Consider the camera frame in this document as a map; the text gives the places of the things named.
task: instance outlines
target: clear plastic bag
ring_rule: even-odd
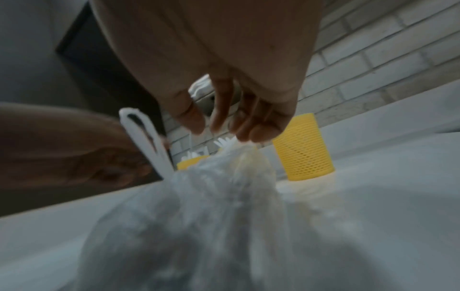
[[[83,248],[76,289],[376,290],[365,260],[321,238],[308,212],[282,201],[253,145],[226,149],[105,215]]]

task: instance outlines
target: blurred hand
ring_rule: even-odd
[[[93,0],[111,47],[183,126],[205,128],[188,93],[209,73],[216,91],[210,129],[228,116],[233,80],[243,94],[230,122],[239,140],[279,135],[295,113],[322,0]]]
[[[0,188],[125,186],[151,172],[118,120],[80,110],[0,105]]]

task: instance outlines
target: white bag handle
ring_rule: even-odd
[[[150,121],[150,118],[139,109],[135,108],[122,108],[120,109],[119,114],[121,124],[135,145],[148,159],[152,167],[163,179],[171,178],[174,174],[173,165],[169,160],[168,153],[161,142],[161,138],[156,131],[155,126]],[[155,148],[152,146],[152,143],[142,128],[129,117],[130,114],[137,116],[142,121],[145,131],[153,140]]]

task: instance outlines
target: skin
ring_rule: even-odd
[[[241,141],[279,135],[294,116],[322,0],[93,0],[112,49],[183,126],[205,119],[187,89],[208,73],[216,91],[210,129],[228,116],[233,80],[243,88],[230,132]]]
[[[47,106],[0,104],[0,187],[120,187],[151,172],[118,120]]]

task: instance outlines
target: yellow object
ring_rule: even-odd
[[[207,155],[206,156],[199,156],[199,157],[196,157],[196,158],[192,158],[190,160],[182,161],[182,162],[177,164],[177,170],[185,170],[186,168],[190,167],[191,165],[194,165],[197,162],[199,162],[200,160],[205,159],[207,157],[208,157]]]
[[[273,145],[290,181],[312,179],[335,170],[313,113],[294,117]]]

